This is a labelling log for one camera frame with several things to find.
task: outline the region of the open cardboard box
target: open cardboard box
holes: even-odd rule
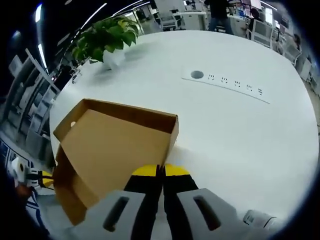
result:
[[[56,197],[77,225],[107,193],[124,189],[137,168],[165,164],[178,136],[178,116],[83,99],[53,134],[60,141]]]

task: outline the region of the power outlet strip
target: power outlet strip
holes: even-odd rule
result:
[[[266,92],[261,87],[253,86],[252,84],[247,83],[245,80],[232,79],[223,74],[209,73],[209,71],[193,71],[187,69],[182,71],[181,78],[184,80],[209,84],[232,90],[270,104]]]

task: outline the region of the round table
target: round table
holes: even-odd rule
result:
[[[240,216],[254,209],[287,220],[302,203],[318,162],[318,132],[307,90],[292,64],[244,38],[208,31],[144,35],[125,49],[119,69],[86,62],[50,112],[53,130],[83,98],[138,106],[179,117],[167,162],[184,166]],[[270,104],[222,87],[182,79],[206,68],[263,86]]]

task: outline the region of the potted plant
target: potted plant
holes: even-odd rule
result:
[[[127,17],[103,19],[79,35],[72,55],[79,61],[90,58],[90,63],[102,62],[112,69],[125,58],[124,43],[130,47],[138,34],[138,23]]]

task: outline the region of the white pot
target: white pot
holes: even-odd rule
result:
[[[104,50],[103,52],[103,64],[111,70],[118,68],[122,62],[126,59],[125,51],[123,50],[114,50],[113,53]]]

